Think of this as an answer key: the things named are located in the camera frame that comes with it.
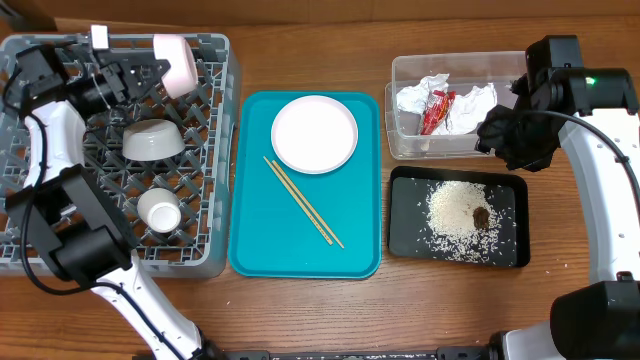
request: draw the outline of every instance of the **teal tray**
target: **teal tray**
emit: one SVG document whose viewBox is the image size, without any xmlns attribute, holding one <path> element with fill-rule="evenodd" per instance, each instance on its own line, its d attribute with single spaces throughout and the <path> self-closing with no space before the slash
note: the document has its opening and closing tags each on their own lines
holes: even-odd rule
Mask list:
<svg viewBox="0 0 640 360">
<path fill-rule="evenodd" d="M 278 112 L 307 95 L 340 101 L 358 124 L 353 156 L 327 174 L 298 173 L 282 164 L 271 146 L 271 125 Z M 375 100 L 352 92 L 258 92 L 245 101 L 240 124 L 229 240 L 231 266 L 242 275 L 258 277 L 371 276 L 382 257 L 380 110 Z M 278 161 L 344 249 L 327 244 L 263 156 Z"/>
</svg>

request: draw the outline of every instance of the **wooden chopstick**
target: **wooden chopstick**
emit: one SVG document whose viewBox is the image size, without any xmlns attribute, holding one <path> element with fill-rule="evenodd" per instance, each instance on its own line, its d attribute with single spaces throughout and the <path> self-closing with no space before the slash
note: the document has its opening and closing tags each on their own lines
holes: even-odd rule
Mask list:
<svg viewBox="0 0 640 360">
<path fill-rule="evenodd" d="M 311 213 L 309 212 L 309 210 L 307 210 L 307 208 L 304 206 L 304 204 L 302 203 L 302 201 L 300 201 L 300 199 L 298 198 L 298 196 L 293 192 L 293 190 L 291 190 L 291 187 L 289 187 L 289 184 L 287 184 L 287 182 L 282 178 L 282 175 L 280 175 L 280 173 L 278 172 L 278 170 L 276 170 L 276 168 L 273 167 L 273 165 L 271 165 L 271 163 L 269 162 L 269 160 L 267 159 L 266 156 L 262 157 L 264 159 L 264 161 L 267 162 L 267 165 L 269 165 L 269 167 L 271 168 L 271 171 L 273 171 L 273 173 L 278 177 L 278 179 L 280 180 L 280 182 L 282 183 L 282 185 L 284 185 L 284 187 L 287 189 L 287 191 L 289 191 L 289 194 L 291 194 L 291 196 L 293 197 L 293 199 L 298 203 L 298 205 L 300 205 L 300 208 L 304 211 L 305 214 L 307 214 L 307 217 L 309 218 L 309 220 L 311 220 L 311 222 L 313 223 L 313 225 L 316 226 L 316 229 L 318 229 L 318 231 L 320 231 L 320 234 L 322 234 L 322 237 L 327 240 L 327 242 L 329 243 L 329 245 L 333 245 L 333 241 L 331 241 L 331 239 L 329 238 L 329 236 L 327 235 L 327 233 L 322 229 L 322 227 L 320 226 L 320 224 L 318 224 L 318 222 L 316 221 L 316 219 L 313 217 L 313 215 L 311 215 Z"/>
<path fill-rule="evenodd" d="M 309 203 L 309 201 L 307 200 L 306 197 L 304 197 L 304 195 L 302 195 L 302 192 L 300 192 L 300 190 L 298 190 L 298 187 L 296 186 L 296 184 L 293 183 L 293 181 L 291 181 L 291 179 L 289 178 L 289 176 L 287 176 L 287 173 L 284 172 L 284 170 L 282 170 L 282 168 L 280 167 L 280 165 L 278 165 L 278 163 L 273 160 L 271 161 L 273 163 L 273 166 L 276 167 L 276 169 L 280 172 L 280 174 L 282 175 L 282 177 L 287 181 L 287 183 L 293 188 L 293 191 L 296 192 L 296 194 L 298 196 L 300 196 L 300 199 L 302 199 L 302 201 L 305 203 L 305 205 L 307 205 L 309 207 L 309 210 L 311 210 L 311 212 L 313 213 L 313 215 L 316 216 L 316 218 L 318 218 L 318 220 L 320 221 L 320 223 L 322 223 L 322 226 L 325 227 L 325 229 L 327 229 L 327 231 L 329 232 L 329 234 L 331 234 L 331 236 L 333 236 L 333 238 L 336 240 L 336 242 L 338 243 L 338 245 L 340 245 L 341 248 L 344 249 L 344 245 L 342 245 L 342 242 L 338 239 L 338 237 L 336 236 L 336 234 L 333 233 L 333 231 L 331 230 L 331 228 L 329 227 L 329 225 L 327 225 L 326 222 L 324 222 L 324 219 L 322 218 L 322 216 L 320 216 L 320 214 L 318 214 L 318 212 L 316 211 L 316 209 L 313 208 L 313 206 L 311 206 L 311 204 Z"/>
</svg>

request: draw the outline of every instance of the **wooden table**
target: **wooden table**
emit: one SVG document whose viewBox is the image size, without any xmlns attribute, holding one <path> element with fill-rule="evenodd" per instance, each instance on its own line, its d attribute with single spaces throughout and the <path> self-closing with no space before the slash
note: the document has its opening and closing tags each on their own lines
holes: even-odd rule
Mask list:
<svg viewBox="0 0 640 360">
<path fill-rule="evenodd" d="M 86 30 L 73 26 L 67 23 L 62 30 Z M 363 91 L 378 101 L 382 113 L 396 56 L 524 50 L 547 34 L 577 34 L 587 66 L 625 67 L 640 89 L 639 17 L 187 30 L 229 36 L 244 68 L 243 98 L 267 89 Z M 396 161 L 389 154 L 384 121 L 381 134 L 385 219 L 389 173 L 398 165 L 506 172 L 493 158 Z M 526 179 L 530 202 L 532 259 L 520 270 L 396 258 L 385 241 L 380 269 L 364 281 L 249 279 L 227 265 L 214 279 L 158 283 L 227 351 L 382 351 L 484 343 L 496 331 L 547 319 L 557 296 L 588 284 L 587 234 L 566 156 L 558 151 L 550 169 L 516 174 Z M 0 278 L 2 357 L 127 359 L 147 352 L 142 339 L 97 296 L 57 298 L 24 277 Z"/>
</svg>

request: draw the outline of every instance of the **dish rack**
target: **dish rack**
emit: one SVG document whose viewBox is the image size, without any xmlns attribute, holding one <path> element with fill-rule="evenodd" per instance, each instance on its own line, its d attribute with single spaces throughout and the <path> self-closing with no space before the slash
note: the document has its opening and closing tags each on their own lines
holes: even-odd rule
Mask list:
<svg viewBox="0 0 640 360">
<path fill-rule="evenodd" d="M 178 99 L 162 85 L 138 103 L 87 120 L 85 167 L 127 216 L 139 240 L 137 252 L 152 276 L 214 277 L 226 265 L 229 212 L 229 163 L 233 130 L 238 119 L 241 69 L 227 37 L 221 34 L 180 34 L 190 44 L 198 70 L 198 86 Z M 0 82 L 4 86 L 16 65 L 15 55 L 29 47 L 75 42 L 56 49 L 72 76 L 83 76 L 93 64 L 83 34 L 14 35 L 0 45 Z M 153 47 L 153 35 L 111 35 L 110 45 L 126 51 Z M 15 84 L 20 83 L 20 76 Z M 124 127 L 135 121 L 173 121 L 186 149 L 160 161 L 137 162 L 122 156 Z M 7 217 L 6 197 L 22 189 L 29 164 L 29 132 L 22 122 L 0 114 L 0 275 L 23 274 L 20 230 Z M 180 199 L 182 221 L 167 234 L 152 231 L 136 211 L 140 195 L 165 188 Z M 70 211 L 54 226 L 76 220 Z M 51 272 L 30 245 L 29 262 L 39 275 Z"/>
</svg>

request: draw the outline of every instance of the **transparent container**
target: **transparent container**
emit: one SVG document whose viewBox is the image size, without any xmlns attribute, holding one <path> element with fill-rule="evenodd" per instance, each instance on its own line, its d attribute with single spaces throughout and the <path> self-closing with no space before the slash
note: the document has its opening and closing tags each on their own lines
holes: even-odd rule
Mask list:
<svg viewBox="0 0 640 360">
<path fill-rule="evenodd" d="M 474 150 L 475 131 L 464 135 L 417 135 L 421 116 L 398 110 L 396 95 L 423 77 L 450 74 L 449 91 L 465 95 L 476 85 L 493 83 L 498 104 L 515 105 L 511 82 L 527 71 L 524 51 L 399 56 L 393 60 L 392 81 L 385 89 L 385 123 L 391 155 L 396 159 L 437 159 L 484 156 Z"/>
</svg>

